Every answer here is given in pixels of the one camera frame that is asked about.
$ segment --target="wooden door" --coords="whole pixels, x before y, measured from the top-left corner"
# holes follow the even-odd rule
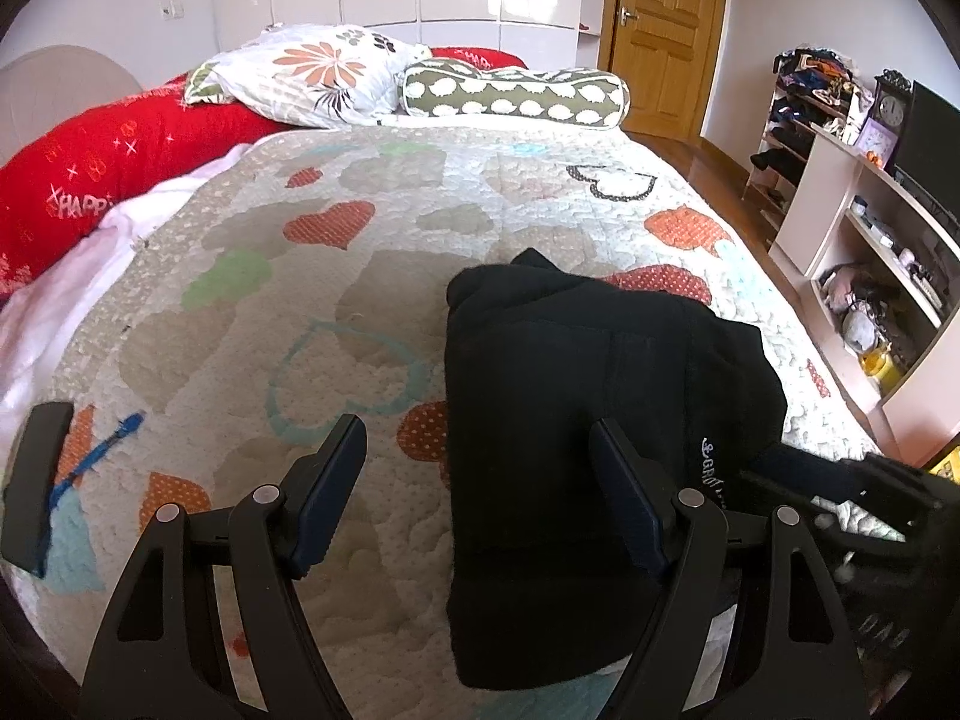
[[[690,140],[707,107],[726,0],[619,0],[613,71],[630,86],[630,132]]]

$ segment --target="quilted bedspread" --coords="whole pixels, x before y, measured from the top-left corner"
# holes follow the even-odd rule
[[[298,584],[354,716],[594,717],[616,669],[543,690],[470,690],[446,627],[445,287],[530,245],[576,274],[689,295],[757,325],[784,382],[785,439],[832,458],[875,448],[736,233],[619,131],[286,133],[143,242],[56,372],[48,395],[77,404],[61,473],[117,420],[146,413],[62,498],[46,579],[10,576],[71,673],[83,675],[159,505],[231,506],[354,412],[367,463],[328,557]],[[217,581],[238,689],[258,704],[229,570]]]

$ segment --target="door handle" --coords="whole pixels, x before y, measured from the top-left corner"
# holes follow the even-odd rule
[[[627,25],[627,19],[638,19],[640,18],[640,13],[631,13],[624,6],[620,6],[620,26]]]

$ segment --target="pillow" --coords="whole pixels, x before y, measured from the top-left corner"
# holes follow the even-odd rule
[[[630,90],[613,73],[480,71],[453,59],[429,59],[409,68],[401,96],[411,116],[496,113],[598,128],[617,127],[630,110]]]
[[[527,69],[520,57],[493,49],[466,49],[465,47],[451,46],[446,49],[431,49],[431,52],[440,59],[462,59],[464,62],[472,64],[477,70]]]
[[[0,300],[30,283],[107,209],[285,125],[240,103],[182,102],[184,81],[91,108],[0,169]]]
[[[232,103],[233,98],[228,95],[217,80],[213,68],[216,67],[215,60],[210,59],[203,62],[192,73],[186,76],[186,86],[184,87],[184,101],[187,105],[196,103],[214,103],[223,105]]]
[[[403,71],[429,56],[361,26],[284,26],[206,62],[186,101],[223,93],[277,122],[375,124],[397,109]]]

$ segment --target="headboard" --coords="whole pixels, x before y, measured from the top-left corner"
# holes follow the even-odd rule
[[[71,116],[141,91],[102,53],[80,46],[38,49],[0,68],[0,166]]]

